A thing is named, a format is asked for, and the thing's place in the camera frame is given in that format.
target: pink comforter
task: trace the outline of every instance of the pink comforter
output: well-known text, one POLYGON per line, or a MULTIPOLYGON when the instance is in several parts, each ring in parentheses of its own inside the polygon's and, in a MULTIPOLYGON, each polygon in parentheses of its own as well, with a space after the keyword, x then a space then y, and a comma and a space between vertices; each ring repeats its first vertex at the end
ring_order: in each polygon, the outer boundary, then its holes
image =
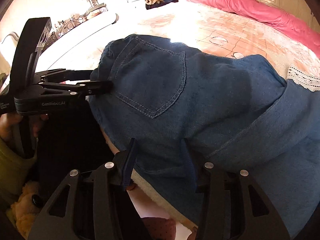
POLYGON ((310 29, 307 24, 285 12, 257 0, 179 0, 201 3, 220 10, 255 19, 272 26, 291 39, 301 42, 320 58, 320 33, 310 29))

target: white lace trim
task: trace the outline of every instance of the white lace trim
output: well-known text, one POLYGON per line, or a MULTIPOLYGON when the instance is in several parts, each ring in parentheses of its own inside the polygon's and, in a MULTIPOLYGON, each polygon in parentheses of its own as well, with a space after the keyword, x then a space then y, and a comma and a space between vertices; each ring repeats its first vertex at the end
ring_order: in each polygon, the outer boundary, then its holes
POLYGON ((297 85, 301 85, 310 91, 320 91, 320 78, 306 75, 302 71, 290 66, 287 79, 292 79, 297 85))

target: back pocket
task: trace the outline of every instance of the back pocket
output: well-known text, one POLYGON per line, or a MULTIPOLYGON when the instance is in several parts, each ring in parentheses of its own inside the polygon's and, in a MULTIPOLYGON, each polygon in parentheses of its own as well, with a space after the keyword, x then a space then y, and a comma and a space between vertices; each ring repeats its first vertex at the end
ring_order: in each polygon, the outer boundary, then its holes
POLYGON ((175 53, 135 37, 117 57, 109 79, 115 84, 116 97, 155 118, 172 106, 184 89, 185 52, 175 53))

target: yellow teddy bear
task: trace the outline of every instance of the yellow teddy bear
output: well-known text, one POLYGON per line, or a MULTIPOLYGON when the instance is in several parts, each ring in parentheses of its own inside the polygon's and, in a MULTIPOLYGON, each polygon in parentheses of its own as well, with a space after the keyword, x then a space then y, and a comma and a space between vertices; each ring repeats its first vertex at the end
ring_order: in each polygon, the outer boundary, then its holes
POLYGON ((28 239, 32 225, 43 207, 43 201, 38 194, 39 183, 29 181, 22 188, 19 200, 11 205, 16 228, 24 239, 28 239))

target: denim jeans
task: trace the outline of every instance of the denim jeans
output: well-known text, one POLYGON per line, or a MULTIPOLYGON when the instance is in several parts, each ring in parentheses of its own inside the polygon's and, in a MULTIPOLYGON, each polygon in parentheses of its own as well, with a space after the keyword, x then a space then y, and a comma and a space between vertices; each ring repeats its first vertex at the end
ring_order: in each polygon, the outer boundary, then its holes
POLYGON ((119 150, 137 139, 136 171, 194 223, 203 196, 188 179, 183 138, 226 171, 247 169, 291 236, 319 203, 320 93, 286 82, 263 56, 217 57, 133 34, 106 46, 91 79, 115 85, 90 97, 99 125, 119 150))

